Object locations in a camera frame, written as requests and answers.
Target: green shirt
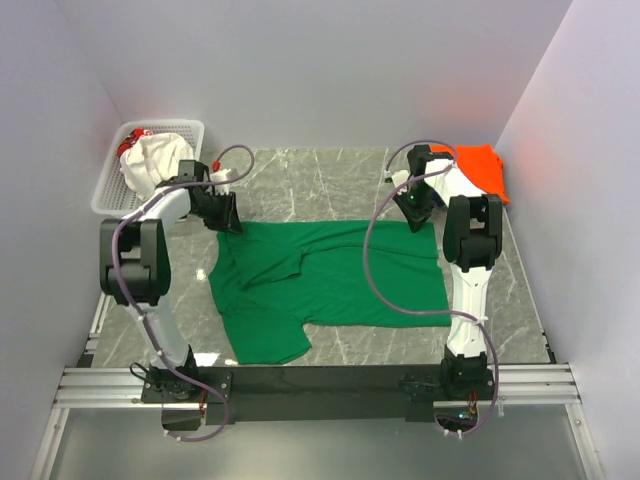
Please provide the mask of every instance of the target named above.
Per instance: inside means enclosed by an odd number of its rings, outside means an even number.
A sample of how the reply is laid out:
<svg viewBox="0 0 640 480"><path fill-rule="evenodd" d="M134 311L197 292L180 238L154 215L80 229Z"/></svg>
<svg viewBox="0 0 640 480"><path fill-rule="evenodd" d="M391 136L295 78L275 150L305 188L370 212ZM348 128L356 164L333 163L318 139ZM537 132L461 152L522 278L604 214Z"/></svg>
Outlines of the green shirt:
<svg viewBox="0 0 640 480"><path fill-rule="evenodd" d="M371 291L362 266L367 221L245 222L242 235L219 233L211 291L238 362L280 364L311 344L302 326L449 326L449 316L403 315ZM369 248L378 289L412 310L448 308L433 226L411 233L381 221Z"/></svg>

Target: robotic arm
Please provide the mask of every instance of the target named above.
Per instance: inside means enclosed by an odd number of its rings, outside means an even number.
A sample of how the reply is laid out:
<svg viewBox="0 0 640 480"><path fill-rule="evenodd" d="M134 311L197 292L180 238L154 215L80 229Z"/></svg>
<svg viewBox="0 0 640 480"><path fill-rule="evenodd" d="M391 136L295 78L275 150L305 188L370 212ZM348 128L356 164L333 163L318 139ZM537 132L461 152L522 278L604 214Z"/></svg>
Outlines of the robotic arm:
<svg viewBox="0 0 640 480"><path fill-rule="evenodd" d="M170 186L205 180L208 169L195 160L180 162L178 175L160 186L155 194L167 190ZM209 177L212 182L237 178L235 169L214 172ZM188 213L202 217L210 230L241 233L238 219L235 193L227 185L214 188L213 191L202 187L181 188L166 194L162 201L151 208L142 205L127 217L146 212L138 221L128 225L119 241L121 271L133 298L144 311L147 324L157 342L162 345L166 358L178 368L193 363L193 354L186 340L178 330L169 305L167 293L171 285L171 267L165 239L168 231L179 219ZM153 343L142 325L139 313L126 301L114 275L111 257L111 239L118 223L117 219L105 220L100 230L100 285L103 292L113 295L119 305L123 305L136 320L149 349ZM165 364L153 355L152 367L165 369Z"/></svg>
<svg viewBox="0 0 640 480"><path fill-rule="evenodd" d="M410 177L445 172L398 192L394 200L413 232L431 215L436 195L449 207L443 250L453 274L452 309L484 322L491 269L502 251L502 201L498 195L488 195L473 185L457 165L446 170L452 160L449 153L435 153L428 145L419 145L407 157L410 170L391 177L396 187ZM471 222L478 226L471 228ZM453 315L445 356L480 357L486 362L486 345L478 326Z"/></svg>

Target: plastic basket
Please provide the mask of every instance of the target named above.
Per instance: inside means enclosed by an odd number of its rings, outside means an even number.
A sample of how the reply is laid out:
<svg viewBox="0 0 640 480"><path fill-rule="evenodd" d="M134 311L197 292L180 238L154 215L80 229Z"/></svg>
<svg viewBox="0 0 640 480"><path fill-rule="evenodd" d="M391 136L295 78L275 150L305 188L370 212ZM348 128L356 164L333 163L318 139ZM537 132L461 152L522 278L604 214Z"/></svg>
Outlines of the plastic basket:
<svg viewBox="0 0 640 480"><path fill-rule="evenodd" d="M204 125L198 120L140 120L125 123L116 132L93 193L91 209L95 213L121 218L142 205L133 190L127 187L124 175L120 172L120 161L116 157L118 146L134 128L144 128L153 133L182 135L193 147L195 159L200 160Z"/></svg>

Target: gray marble surface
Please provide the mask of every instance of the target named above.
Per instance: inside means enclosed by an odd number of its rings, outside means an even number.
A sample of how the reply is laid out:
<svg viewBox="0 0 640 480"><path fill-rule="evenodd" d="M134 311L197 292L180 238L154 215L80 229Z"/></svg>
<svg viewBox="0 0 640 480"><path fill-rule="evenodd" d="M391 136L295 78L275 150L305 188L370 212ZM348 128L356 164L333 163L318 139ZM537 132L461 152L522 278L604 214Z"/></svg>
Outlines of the gray marble surface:
<svg viewBox="0 0 640 480"><path fill-rule="evenodd" d="M264 222L368 219L390 190L382 177L388 154L383 148L258 150L254 170L233 187L240 218ZM202 159L210 157L205 152ZM246 161L243 153L232 152L225 165L242 171ZM406 168L404 157L396 162L392 170ZM393 202L381 218L403 220ZM488 330L501 362L547 363L545 337L506 215L504 220L503 253L487 294ZM440 243L445 212L436 211L430 221ZM200 219L189 217L169 232L168 248L173 311L198 362L235 364L207 281L218 255L215 232L205 229ZM440 266L451 301L451 271L442 257ZM134 361L145 362L145 343L124 309L109 301L104 311L93 366L125 367ZM449 329L306 325L305 332L312 348L292 362L294 365L437 363Z"/></svg>

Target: orange cloth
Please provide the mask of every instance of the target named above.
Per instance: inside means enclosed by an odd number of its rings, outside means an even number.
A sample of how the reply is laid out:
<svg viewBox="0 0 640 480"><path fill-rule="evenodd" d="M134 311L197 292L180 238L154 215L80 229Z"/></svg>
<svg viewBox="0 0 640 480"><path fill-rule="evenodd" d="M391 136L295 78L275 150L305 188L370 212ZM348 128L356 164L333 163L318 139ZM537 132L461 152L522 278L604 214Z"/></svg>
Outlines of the orange cloth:
<svg viewBox="0 0 640 480"><path fill-rule="evenodd" d="M451 149L440 145L430 145L433 152L449 152ZM456 145L458 150L458 167L462 173L480 190L500 195L502 203L507 205L511 200L504 191L502 178L502 160L493 151L491 145L464 147Z"/></svg>

